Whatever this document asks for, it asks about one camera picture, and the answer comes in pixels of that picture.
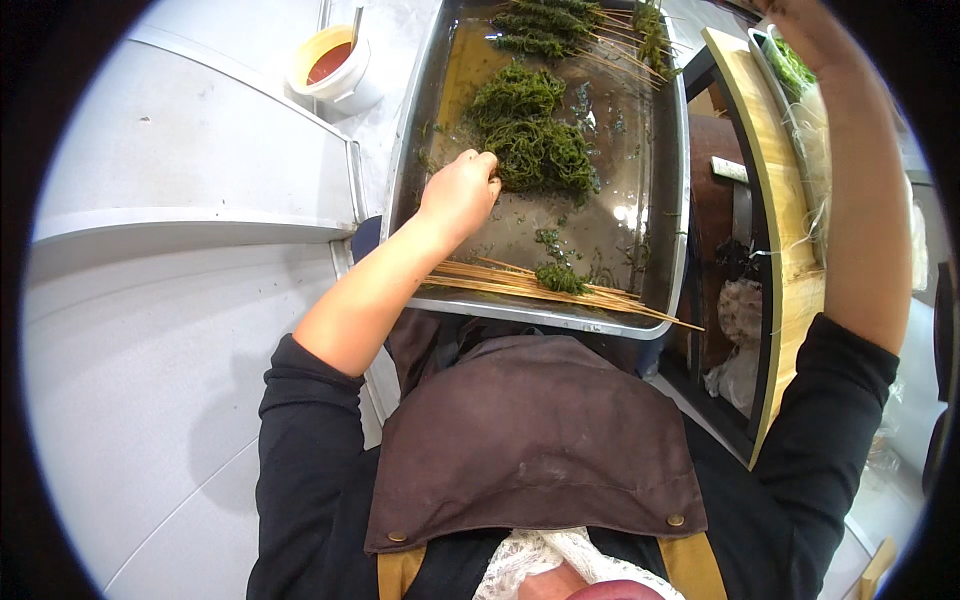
metal tray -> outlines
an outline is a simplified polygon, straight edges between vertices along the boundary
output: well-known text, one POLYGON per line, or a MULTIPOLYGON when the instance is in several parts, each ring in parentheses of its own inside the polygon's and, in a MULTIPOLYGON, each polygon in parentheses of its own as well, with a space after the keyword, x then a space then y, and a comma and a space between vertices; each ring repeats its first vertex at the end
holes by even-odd
MULTIPOLYGON (((806 198, 806 209, 814 210, 816 206, 814 206, 813 203, 813 189, 810 186, 810 175, 806 161, 806 150, 804 149, 804 144, 802 144, 800 141, 800 128, 797 125, 797 117, 794 115, 793 110, 790 109, 790 102, 786 99, 786 94, 783 93, 783 88, 780 87, 780 81, 777 79, 777 75, 774 73, 773 65, 770 64, 770 61, 768 61, 767 57, 763 54, 763 42, 766 41, 768 37, 773 37, 776 33, 776 25, 770 25, 767 27, 766 32, 754 29, 753 27, 748 29, 747 38, 750 43, 750 53, 754 55, 754 60, 756 60, 756 64, 760 68, 760 73, 763 74, 763 79, 767 81, 767 87, 769 87, 770 91, 773 92, 774 103, 777 105, 777 109, 780 111, 782 124, 786 128, 786 133, 790 138, 790 142, 793 144, 793 153, 797 157, 797 168, 800 170, 800 183, 804 189, 804 196, 806 198)), ((824 267, 827 266, 827 240, 825 239, 825 236, 821 235, 814 240, 813 254, 817 262, 824 267)))
MULTIPOLYGON (((449 159, 459 150, 455 148, 460 141, 455 131, 458 115, 454 114, 455 110, 451 111, 448 101, 453 86, 464 84, 457 80, 457 73, 462 72, 465 64, 463 56, 469 55, 476 63, 476 76, 472 73, 465 76, 473 79, 466 82, 467 85, 480 85, 499 68, 495 62, 502 59, 486 54, 485 58, 480 58, 477 56, 481 50, 479 46, 465 52, 464 44, 468 43, 468 38, 458 37, 458 34, 465 35, 468 27, 472 27, 471 22, 476 20, 475 16, 466 18, 465 15, 495 12, 495 4, 496 0, 441 0, 435 7, 429 36, 420 47, 401 108, 388 175, 381 240, 387 239, 416 212, 428 177, 420 164, 420 151, 449 159), (447 67, 454 63, 457 66, 451 67, 453 77, 450 77, 447 67), (439 132, 433 130, 434 124, 442 126, 439 132)), ((631 2, 622 0, 603 4, 621 9, 632 6, 631 2)), ((663 21, 670 38, 676 39, 670 20, 664 18, 663 21)), ((562 239, 567 242, 567 248, 584 255, 580 261, 570 259, 575 270, 585 272, 588 268, 607 268, 619 283, 618 287, 638 292, 649 307, 674 315, 684 278, 690 195, 683 75, 664 85, 660 91, 632 82, 634 89, 618 80, 617 85, 622 89, 617 91, 605 79, 615 80, 616 77, 611 75, 615 71, 606 71, 604 67, 598 68, 597 64, 583 59, 564 60, 557 69, 551 70, 567 80, 566 108, 558 116, 568 121, 572 118, 570 105, 576 102, 577 88, 583 81, 591 81, 593 87, 590 89, 598 91, 591 98, 598 131, 602 121, 610 123, 611 115, 618 117, 617 112, 622 111, 620 121, 627 125, 618 131, 626 132, 629 142, 622 136, 615 138, 613 132, 606 129, 613 141, 603 148, 613 148, 614 154, 591 158, 597 166, 602 189, 599 196, 591 195, 583 209, 573 210, 569 201, 565 204, 563 199, 544 195, 503 194, 490 220, 454 253, 454 257, 463 259, 483 252, 491 258, 518 266, 534 267, 537 262, 547 259, 533 243, 534 230, 555 227, 565 216, 568 226, 561 230, 562 239), (619 100, 613 99, 619 98, 617 94, 635 95, 636 101, 618 104, 619 100), (603 98, 607 96, 611 99, 604 104, 603 98), (628 146, 631 148, 629 154, 623 152, 628 146), (632 259, 618 253, 623 250, 627 251, 626 254, 632 252, 632 259), (636 267, 640 253, 648 257, 642 270, 636 267)), ((419 289, 407 305, 641 340, 658 338, 670 326, 641 315, 442 287, 419 289)))

red sauce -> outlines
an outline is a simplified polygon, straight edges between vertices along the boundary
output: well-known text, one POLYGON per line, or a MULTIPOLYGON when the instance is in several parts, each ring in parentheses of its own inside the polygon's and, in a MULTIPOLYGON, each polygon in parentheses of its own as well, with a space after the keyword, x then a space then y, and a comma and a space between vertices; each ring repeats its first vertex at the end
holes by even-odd
POLYGON ((350 42, 340 44, 326 51, 313 63, 310 74, 306 76, 306 84, 313 85, 324 77, 337 70, 337 67, 350 56, 350 42))

brown apron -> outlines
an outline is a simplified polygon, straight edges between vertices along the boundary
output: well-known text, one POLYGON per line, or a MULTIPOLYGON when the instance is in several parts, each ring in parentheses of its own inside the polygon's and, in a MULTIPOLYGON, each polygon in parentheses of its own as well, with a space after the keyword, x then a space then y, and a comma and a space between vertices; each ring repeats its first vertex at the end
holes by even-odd
POLYGON ((572 337, 417 312, 391 336, 405 398, 383 428, 364 548, 396 556, 378 560, 381 596, 409 587, 428 541, 471 529, 597 526, 712 559, 670 398, 572 337))

white bucket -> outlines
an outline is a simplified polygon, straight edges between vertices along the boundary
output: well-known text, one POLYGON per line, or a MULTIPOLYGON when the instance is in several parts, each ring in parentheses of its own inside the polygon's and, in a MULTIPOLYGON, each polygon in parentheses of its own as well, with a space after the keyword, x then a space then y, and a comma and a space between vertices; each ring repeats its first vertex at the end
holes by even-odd
POLYGON ((307 39, 294 55, 287 81, 298 94, 313 96, 343 114, 358 114, 372 108, 383 98, 372 77, 365 77, 370 70, 370 43, 357 40, 356 47, 333 73, 320 81, 307 85, 310 69, 321 56, 340 44, 349 43, 353 30, 349 25, 334 25, 317 32, 307 39))

metal spoon handle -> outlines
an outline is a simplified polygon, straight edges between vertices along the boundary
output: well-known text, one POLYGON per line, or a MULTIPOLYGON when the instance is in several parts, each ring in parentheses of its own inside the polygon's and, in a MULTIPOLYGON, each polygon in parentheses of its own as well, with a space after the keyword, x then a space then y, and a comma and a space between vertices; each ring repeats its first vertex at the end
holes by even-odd
POLYGON ((350 39, 350 52, 352 52, 353 48, 357 45, 357 36, 360 34, 360 17, 362 16, 363 7, 359 6, 353 14, 353 37, 350 39))

